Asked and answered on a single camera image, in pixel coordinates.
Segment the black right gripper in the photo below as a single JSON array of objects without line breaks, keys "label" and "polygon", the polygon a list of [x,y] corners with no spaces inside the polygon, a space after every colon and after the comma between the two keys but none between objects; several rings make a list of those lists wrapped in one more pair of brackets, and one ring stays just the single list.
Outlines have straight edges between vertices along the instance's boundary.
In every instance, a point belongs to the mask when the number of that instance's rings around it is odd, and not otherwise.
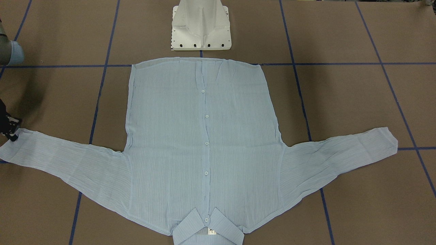
[{"label": "black right gripper", "polygon": [[22,123],[21,118],[12,117],[6,110],[6,106],[2,100],[0,100],[0,133],[6,136],[8,140],[15,142],[18,139],[16,131],[19,129]]}]

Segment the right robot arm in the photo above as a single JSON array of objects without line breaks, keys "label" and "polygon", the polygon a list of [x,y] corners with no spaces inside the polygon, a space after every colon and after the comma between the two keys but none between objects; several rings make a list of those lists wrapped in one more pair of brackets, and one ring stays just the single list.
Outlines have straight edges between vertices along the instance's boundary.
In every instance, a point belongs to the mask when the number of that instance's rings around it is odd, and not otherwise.
[{"label": "right robot arm", "polygon": [[[9,39],[0,22],[0,65],[11,66],[17,65],[24,61],[25,55],[23,48],[16,41]],[[5,103],[0,101],[0,133],[6,136],[8,140],[14,142],[18,139],[16,131],[20,127],[22,120],[15,118],[7,112]]]}]

